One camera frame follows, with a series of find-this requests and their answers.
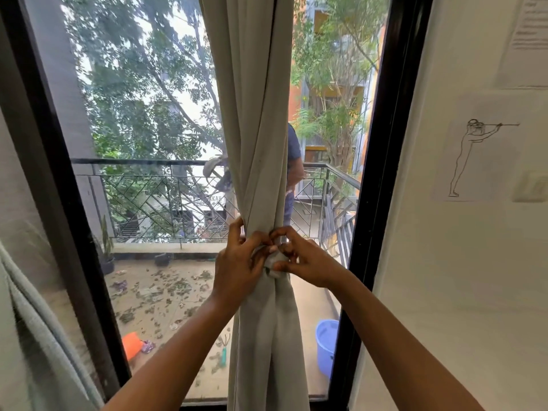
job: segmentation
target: drawn figure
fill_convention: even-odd
[[[488,125],[494,126],[495,128],[491,131],[485,132],[485,127]],[[468,121],[466,124],[466,134],[462,137],[462,141],[460,142],[460,154],[456,159],[455,173],[453,174],[453,179],[451,180],[449,197],[459,197],[459,193],[456,192],[456,186],[459,183],[462,173],[466,169],[468,158],[472,152],[472,146],[475,143],[483,142],[486,138],[491,137],[498,130],[500,130],[500,127],[504,125],[518,126],[519,124],[484,124],[476,119],[471,119]]]

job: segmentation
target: paper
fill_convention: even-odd
[[[548,88],[548,0],[523,0],[495,84]]]
[[[521,152],[528,116],[536,108],[535,94],[463,97],[447,132],[433,199],[478,202],[500,198]]]

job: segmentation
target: hand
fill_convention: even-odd
[[[350,274],[350,271],[321,249],[316,242],[303,238],[291,226],[284,226],[270,233],[272,240],[280,236],[287,236],[289,239],[289,243],[279,246],[289,261],[276,262],[272,266],[275,271],[290,272],[310,284],[330,290]]]
[[[234,312],[255,288],[266,257],[277,250],[266,232],[255,231],[249,239],[240,237],[242,226],[241,217],[230,224],[226,248],[217,255],[215,261],[211,292],[212,299],[220,301]],[[261,244],[267,246],[254,254]]]

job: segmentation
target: person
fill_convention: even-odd
[[[278,248],[288,261],[273,269],[328,288],[340,301],[400,411],[483,411],[449,371],[356,278],[314,241],[290,226],[270,235],[240,237],[243,221],[229,227],[228,243],[215,261],[209,298],[177,333],[103,408],[104,411],[179,409],[220,332],[250,294],[266,257]],[[286,236],[289,242],[274,242]]]
[[[295,202],[295,186],[305,178],[305,167],[301,158],[301,146],[295,129],[287,123],[287,186],[283,208],[283,224],[291,225],[291,214]]]
[[[497,124],[495,128],[491,131],[485,132],[485,124],[479,122],[476,119],[471,119],[466,124],[466,134],[462,137],[460,142],[460,154],[456,158],[455,172],[453,178],[451,179],[451,185],[449,188],[449,197],[459,197],[459,193],[455,191],[456,186],[466,168],[468,163],[468,158],[472,152],[472,146],[474,143],[483,142],[486,138],[491,137],[495,134],[503,124]]]

